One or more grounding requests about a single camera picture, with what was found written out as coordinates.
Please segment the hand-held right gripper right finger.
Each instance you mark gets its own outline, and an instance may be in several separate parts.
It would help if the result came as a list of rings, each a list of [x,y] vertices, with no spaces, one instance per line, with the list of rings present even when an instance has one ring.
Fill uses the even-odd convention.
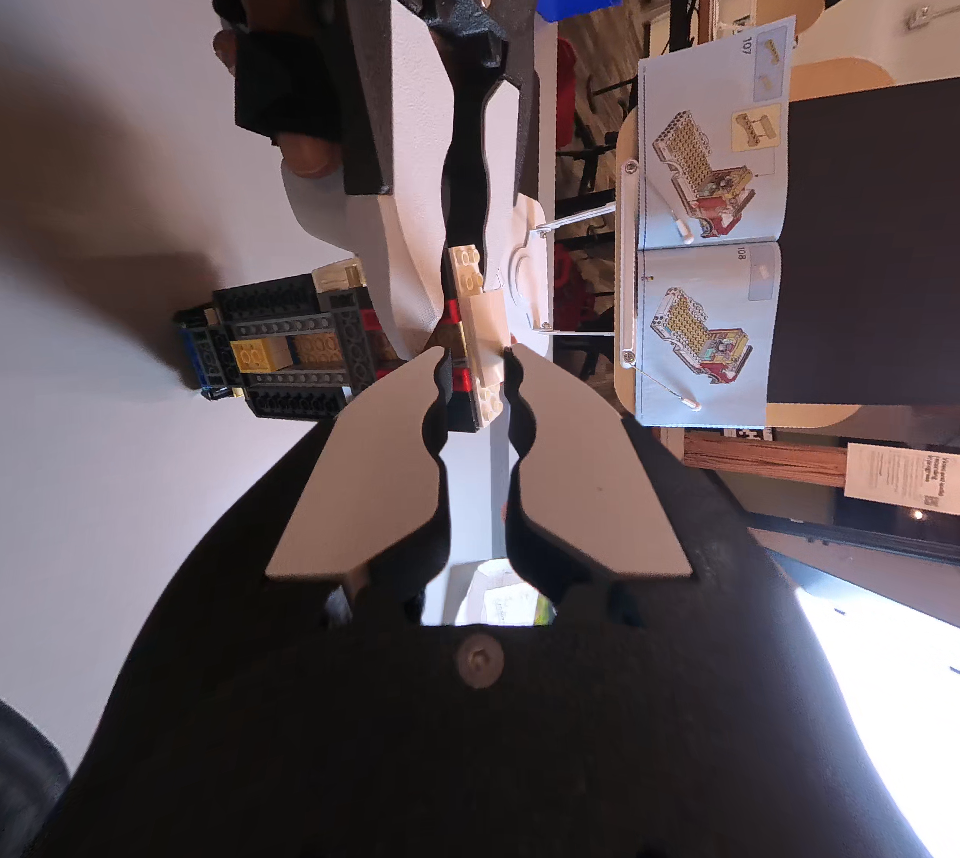
[[[613,578],[692,576],[615,408],[525,345],[505,350],[503,390],[522,524]]]

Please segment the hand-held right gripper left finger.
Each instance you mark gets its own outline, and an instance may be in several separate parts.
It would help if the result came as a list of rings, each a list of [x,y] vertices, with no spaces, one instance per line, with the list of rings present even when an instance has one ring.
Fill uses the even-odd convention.
[[[429,583],[450,558],[452,362],[430,348],[361,392],[337,418],[266,575]]]

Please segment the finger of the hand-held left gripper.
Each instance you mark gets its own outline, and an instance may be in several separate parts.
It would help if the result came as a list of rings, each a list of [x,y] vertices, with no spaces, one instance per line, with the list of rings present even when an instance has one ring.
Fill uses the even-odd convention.
[[[482,120],[482,154],[487,204],[483,230],[484,288],[503,287],[501,270],[514,247],[520,123],[519,89],[507,80],[486,98]]]
[[[454,91],[427,24],[390,3],[392,190],[373,217],[370,293],[403,360],[417,357],[445,307],[447,240],[442,179],[453,132]]]

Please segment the building instruction booklet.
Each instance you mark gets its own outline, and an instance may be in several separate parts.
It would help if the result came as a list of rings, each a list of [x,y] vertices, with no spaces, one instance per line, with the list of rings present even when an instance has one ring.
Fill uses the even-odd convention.
[[[788,18],[639,64],[643,425],[766,425],[794,44]]]

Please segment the red tan brick toy truck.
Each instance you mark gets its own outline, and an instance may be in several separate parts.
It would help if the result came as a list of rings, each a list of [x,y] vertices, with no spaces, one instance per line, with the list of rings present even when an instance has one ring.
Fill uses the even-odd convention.
[[[426,349],[448,353],[448,428],[474,433],[503,412],[503,352],[511,331],[502,290],[486,290],[479,250],[453,246],[441,270],[444,304]],[[174,325],[206,400],[238,398],[259,419],[335,420],[404,360],[349,259],[309,274],[224,288],[177,312]]]

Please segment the grey desk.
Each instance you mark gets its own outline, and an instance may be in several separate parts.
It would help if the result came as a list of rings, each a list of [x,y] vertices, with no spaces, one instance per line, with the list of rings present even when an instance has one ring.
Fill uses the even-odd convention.
[[[301,437],[186,388],[173,313],[309,271],[210,0],[2,0],[2,698],[78,771],[173,574]]]

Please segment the white paper bag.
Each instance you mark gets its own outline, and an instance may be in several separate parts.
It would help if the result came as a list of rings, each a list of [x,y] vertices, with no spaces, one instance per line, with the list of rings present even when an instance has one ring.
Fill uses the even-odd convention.
[[[478,564],[454,618],[454,625],[549,627],[552,602],[515,570],[506,557]]]

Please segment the wooden beam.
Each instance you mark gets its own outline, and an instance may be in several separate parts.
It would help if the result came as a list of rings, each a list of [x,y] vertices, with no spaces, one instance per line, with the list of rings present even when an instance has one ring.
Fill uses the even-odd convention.
[[[704,471],[751,475],[845,490],[848,451],[843,447],[727,437],[688,431],[682,462]]]

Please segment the white metal rack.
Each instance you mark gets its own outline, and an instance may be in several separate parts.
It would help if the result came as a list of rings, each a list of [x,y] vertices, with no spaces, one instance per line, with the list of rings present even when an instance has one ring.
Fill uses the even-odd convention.
[[[549,321],[538,322],[532,327],[534,334],[550,337],[596,339],[611,337],[614,359],[618,367],[631,371],[637,371],[640,368],[642,358],[638,351],[637,323],[639,279],[643,275],[642,272],[638,272],[639,215],[643,177],[637,157],[627,158],[620,168],[619,186],[614,194],[613,214],[616,218],[614,243],[617,268],[613,331],[609,334],[606,332],[575,333],[557,329]]]

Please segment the white paper notice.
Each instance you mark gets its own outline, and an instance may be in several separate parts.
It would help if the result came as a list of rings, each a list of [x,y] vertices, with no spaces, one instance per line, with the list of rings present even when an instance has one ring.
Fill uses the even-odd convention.
[[[844,494],[924,514],[959,516],[959,456],[851,443]]]

